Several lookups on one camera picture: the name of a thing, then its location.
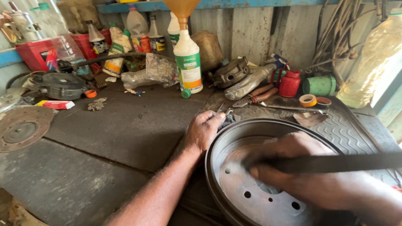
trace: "green cylinder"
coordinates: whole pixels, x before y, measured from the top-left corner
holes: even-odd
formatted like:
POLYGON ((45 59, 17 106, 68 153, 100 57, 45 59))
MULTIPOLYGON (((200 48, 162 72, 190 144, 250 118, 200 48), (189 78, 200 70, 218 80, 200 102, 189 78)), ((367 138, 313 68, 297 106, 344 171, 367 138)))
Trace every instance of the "green cylinder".
POLYGON ((303 82, 304 94, 315 96, 330 96, 334 94, 335 87, 335 78, 329 75, 308 78, 303 82))

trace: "pliers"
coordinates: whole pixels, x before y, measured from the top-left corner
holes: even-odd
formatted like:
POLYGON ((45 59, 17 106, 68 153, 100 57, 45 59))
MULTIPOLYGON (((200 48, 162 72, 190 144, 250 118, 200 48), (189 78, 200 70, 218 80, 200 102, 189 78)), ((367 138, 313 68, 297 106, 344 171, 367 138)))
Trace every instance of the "pliers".
POLYGON ((274 85, 269 84, 252 91, 250 94, 248 94, 248 97, 244 97, 243 99, 236 101, 232 107, 245 107, 253 103, 255 104, 258 101, 265 101, 277 92, 278 88, 274 88, 274 85))

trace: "green cap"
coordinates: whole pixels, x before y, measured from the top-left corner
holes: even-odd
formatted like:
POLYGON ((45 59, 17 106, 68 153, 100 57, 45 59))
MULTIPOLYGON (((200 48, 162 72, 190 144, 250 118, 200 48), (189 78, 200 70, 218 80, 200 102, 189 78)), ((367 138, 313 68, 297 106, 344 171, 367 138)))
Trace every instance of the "green cap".
POLYGON ((41 10, 50 9, 49 5, 48 5, 46 2, 44 2, 44 3, 39 3, 38 6, 39 6, 39 8, 40 8, 41 10))
POLYGON ((181 92, 181 97, 184 99, 187 99, 191 96, 191 90, 189 89, 183 89, 183 91, 181 92))
POLYGON ((127 37, 130 37, 130 36, 131 36, 131 33, 130 33, 130 31, 129 31, 128 29, 124 29, 123 35, 125 35, 125 36, 127 36, 127 37))

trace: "red and white box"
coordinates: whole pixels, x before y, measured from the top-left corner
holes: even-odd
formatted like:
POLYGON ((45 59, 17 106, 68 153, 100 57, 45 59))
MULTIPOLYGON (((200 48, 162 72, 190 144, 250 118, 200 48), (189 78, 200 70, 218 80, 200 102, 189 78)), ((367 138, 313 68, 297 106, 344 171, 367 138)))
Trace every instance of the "red and white box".
POLYGON ((35 105, 61 110, 61 109, 70 109, 75 104, 72 101, 41 101, 35 105))

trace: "brake drum inner surface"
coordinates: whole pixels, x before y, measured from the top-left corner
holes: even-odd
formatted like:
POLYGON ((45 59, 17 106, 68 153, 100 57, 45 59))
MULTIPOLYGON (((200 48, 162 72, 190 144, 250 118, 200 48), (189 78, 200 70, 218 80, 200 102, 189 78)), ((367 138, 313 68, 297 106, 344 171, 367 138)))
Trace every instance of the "brake drum inner surface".
POLYGON ((323 141, 299 125, 271 119, 245 120, 218 135, 208 150, 206 171, 208 182, 214 184, 210 190, 218 206, 225 209, 223 213, 226 217, 246 222, 239 225, 314 224, 313 210, 305 203, 255 180, 241 165, 242 159, 261 144, 268 144, 277 137, 300 130, 323 141))

